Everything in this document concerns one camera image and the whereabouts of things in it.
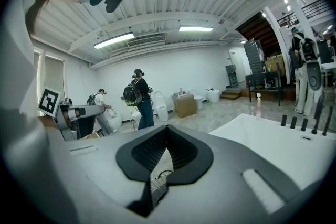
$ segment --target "wooden ceiling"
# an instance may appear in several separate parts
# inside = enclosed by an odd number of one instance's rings
[[[280,51],[278,39],[271,25],[261,12],[243,23],[236,30],[247,40],[253,38],[259,40],[266,57],[270,57],[275,51]]]

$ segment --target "soap bottle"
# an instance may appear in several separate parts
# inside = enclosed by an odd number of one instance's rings
[[[256,117],[257,119],[261,118],[261,93],[257,93],[257,113],[256,113]]]

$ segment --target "white corrugated ceiling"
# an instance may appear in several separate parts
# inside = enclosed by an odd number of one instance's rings
[[[108,14],[104,1],[90,6],[88,3],[50,0],[36,22],[36,36],[63,51],[86,57],[92,63],[113,57],[113,51],[122,51],[122,48],[125,48],[122,52],[126,54],[127,41],[99,50],[93,46],[129,31],[136,37],[163,33],[166,44],[180,44],[181,48],[188,42],[214,46],[216,41],[218,45],[223,45],[237,39],[231,32],[247,16],[262,9],[266,1],[123,0],[114,13]],[[178,31],[181,25],[211,26],[214,30],[211,33],[181,33]]]

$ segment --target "black cap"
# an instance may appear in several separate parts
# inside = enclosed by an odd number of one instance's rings
[[[104,91],[104,89],[99,89],[98,92],[104,92],[104,94],[106,94],[106,92]]]
[[[135,74],[142,74],[143,76],[145,75],[145,73],[143,73],[143,72],[141,71],[141,69],[139,69],[139,68],[135,69],[134,73],[135,73]]]

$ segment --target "air vent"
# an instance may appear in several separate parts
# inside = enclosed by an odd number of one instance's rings
[[[156,44],[156,43],[159,43],[158,45],[163,45],[165,44],[165,42],[166,42],[166,36],[162,34],[158,34],[158,35],[151,35],[151,36],[135,38],[132,41],[128,42],[127,45],[129,47]]]

